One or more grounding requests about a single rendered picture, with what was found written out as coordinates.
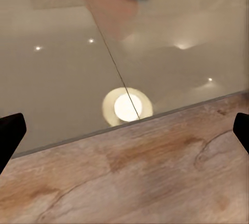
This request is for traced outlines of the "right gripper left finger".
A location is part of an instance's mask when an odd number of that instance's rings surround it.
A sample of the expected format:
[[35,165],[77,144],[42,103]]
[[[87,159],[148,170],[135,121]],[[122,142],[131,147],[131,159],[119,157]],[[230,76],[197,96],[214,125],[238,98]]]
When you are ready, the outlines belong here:
[[26,133],[22,113],[0,118],[0,174]]

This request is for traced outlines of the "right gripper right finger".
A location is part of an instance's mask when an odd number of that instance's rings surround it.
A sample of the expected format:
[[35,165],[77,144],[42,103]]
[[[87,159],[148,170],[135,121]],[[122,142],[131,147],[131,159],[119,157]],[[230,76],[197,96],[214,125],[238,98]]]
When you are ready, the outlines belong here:
[[244,113],[237,113],[234,125],[233,132],[242,143],[244,148],[249,154],[249,115]]

